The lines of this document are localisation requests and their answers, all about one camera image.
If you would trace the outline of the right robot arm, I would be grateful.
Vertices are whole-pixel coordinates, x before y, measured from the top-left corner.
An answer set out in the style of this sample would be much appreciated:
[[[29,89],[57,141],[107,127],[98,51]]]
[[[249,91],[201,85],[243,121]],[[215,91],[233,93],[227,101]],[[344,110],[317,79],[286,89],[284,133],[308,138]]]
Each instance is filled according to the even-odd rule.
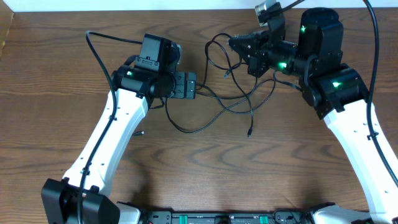
[[[278,2],[255,8],[261,30],[229,39],[248,65],[248,74],[269,69],[298,77],[303,99],[336,136],[363,188],[369,210],[359,212],[334,203],[313,207],[310,223],[396,223],[397,157],[369,101],[359,73],[341,61],[343,25],[336,11],[316,7],[301,16],[297,43],[285,40],[285,19]]]

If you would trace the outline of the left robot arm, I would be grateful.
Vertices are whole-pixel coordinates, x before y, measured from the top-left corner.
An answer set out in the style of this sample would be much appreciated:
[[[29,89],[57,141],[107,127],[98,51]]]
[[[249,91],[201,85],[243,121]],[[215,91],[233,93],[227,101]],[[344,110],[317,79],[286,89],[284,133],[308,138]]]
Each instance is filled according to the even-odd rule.
[[[141,210],[109,199],[127,144],[154,99],[193,99],[196,74],[179,72],[182,48],[146,34],[141,51],[113,73],[104,111],[86,146],[61,180],[47,179],[41,197],[49,223],[141,223]]]

